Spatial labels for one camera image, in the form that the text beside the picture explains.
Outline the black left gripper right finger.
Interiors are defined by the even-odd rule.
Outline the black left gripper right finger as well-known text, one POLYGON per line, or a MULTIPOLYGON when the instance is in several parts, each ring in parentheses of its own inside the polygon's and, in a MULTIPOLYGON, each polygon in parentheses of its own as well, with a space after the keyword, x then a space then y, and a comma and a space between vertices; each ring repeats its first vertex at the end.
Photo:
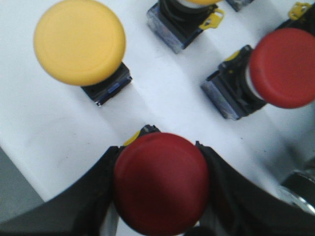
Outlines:
POLYGON ((313 236, 315 217, 264 191, 211 147, 195 143, 210 171, 210 202, 199 220, 213 236, 313 236))

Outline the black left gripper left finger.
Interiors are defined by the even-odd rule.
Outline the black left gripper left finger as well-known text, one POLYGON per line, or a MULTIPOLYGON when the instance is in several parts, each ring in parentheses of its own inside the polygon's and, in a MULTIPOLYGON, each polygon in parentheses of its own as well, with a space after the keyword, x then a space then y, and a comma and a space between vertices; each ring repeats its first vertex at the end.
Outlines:
POLYGON ((42 205, 0 225, 2 236, 114 236, 113 172, 121 148, 110 147, 79 180, 42 205))

